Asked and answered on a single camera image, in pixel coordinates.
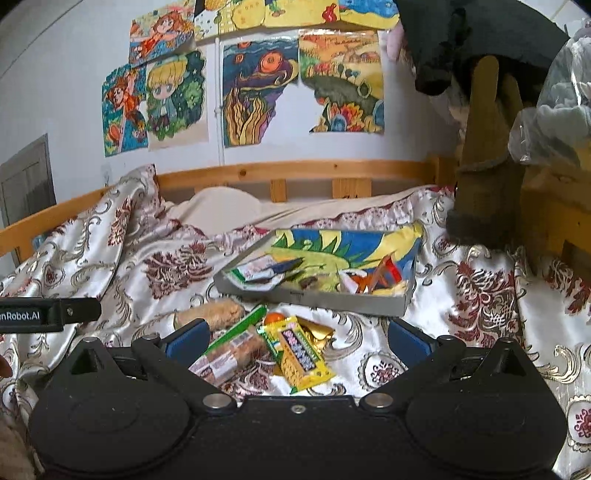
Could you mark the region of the person's left hand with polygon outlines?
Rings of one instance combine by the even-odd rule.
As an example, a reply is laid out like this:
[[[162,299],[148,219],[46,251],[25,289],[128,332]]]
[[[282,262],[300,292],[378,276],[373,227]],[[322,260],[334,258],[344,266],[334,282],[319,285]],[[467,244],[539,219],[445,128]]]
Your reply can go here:
[[[0,377],[10,378],[12,375],[13,370],[11,368],[11,365],[3,356],[0,356]]]

